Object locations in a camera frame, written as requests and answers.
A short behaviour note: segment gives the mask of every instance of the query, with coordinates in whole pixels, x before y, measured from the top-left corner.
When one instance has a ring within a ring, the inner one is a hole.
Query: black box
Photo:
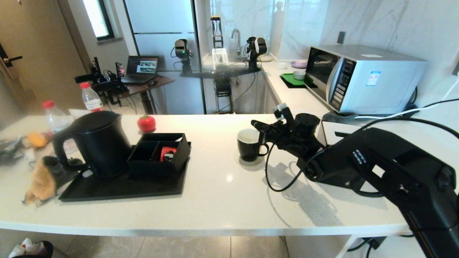
[[[177,148],[171,162],[160,161],[163,147]],[[130,176],[177,176],[189,155],[190,145],[185,134],[143,134],[127,160]]]

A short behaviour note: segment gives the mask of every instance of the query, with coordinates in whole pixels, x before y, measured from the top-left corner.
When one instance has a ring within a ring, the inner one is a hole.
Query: window
[[[114,38],[104,0],[83,0],[98,41]]]

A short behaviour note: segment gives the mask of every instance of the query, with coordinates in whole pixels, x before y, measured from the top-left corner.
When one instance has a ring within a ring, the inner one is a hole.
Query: laptop
[[[126,75],[121,81],[126,84],[144,84],[157,75],[157,56],[129,56]]]

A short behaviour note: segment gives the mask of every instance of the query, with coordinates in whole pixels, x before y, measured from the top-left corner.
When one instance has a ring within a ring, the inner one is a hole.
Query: laptop screen
[[[158,57],[129,56],[126,74],[156,75]]]

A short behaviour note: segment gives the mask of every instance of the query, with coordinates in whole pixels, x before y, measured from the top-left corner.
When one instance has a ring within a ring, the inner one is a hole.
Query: plastic water bottle
[[[64,130],[70,125],[70,119],[68,119],[68,116],[64,112],[56,107],[54,101],[45,101],[42,103],[42,107],[45,109],[46,121],[53,134]],[[73,139],[64,142],[64,151],[66,154],[72,154],[76,150],[78,150],[78,148]]]
[[[97,112],[104,110],[104,105],[99,98],[99,95],[91,88],[89,83],[81,83],[81,97],[83,98],[83,103],[86,105],[86,108],[91,112]]]
[[[70,125],[67,115],[56,107],[54,101],[45,101],[42,103],[45,109],[45,117],[53,133],[64,130]]]

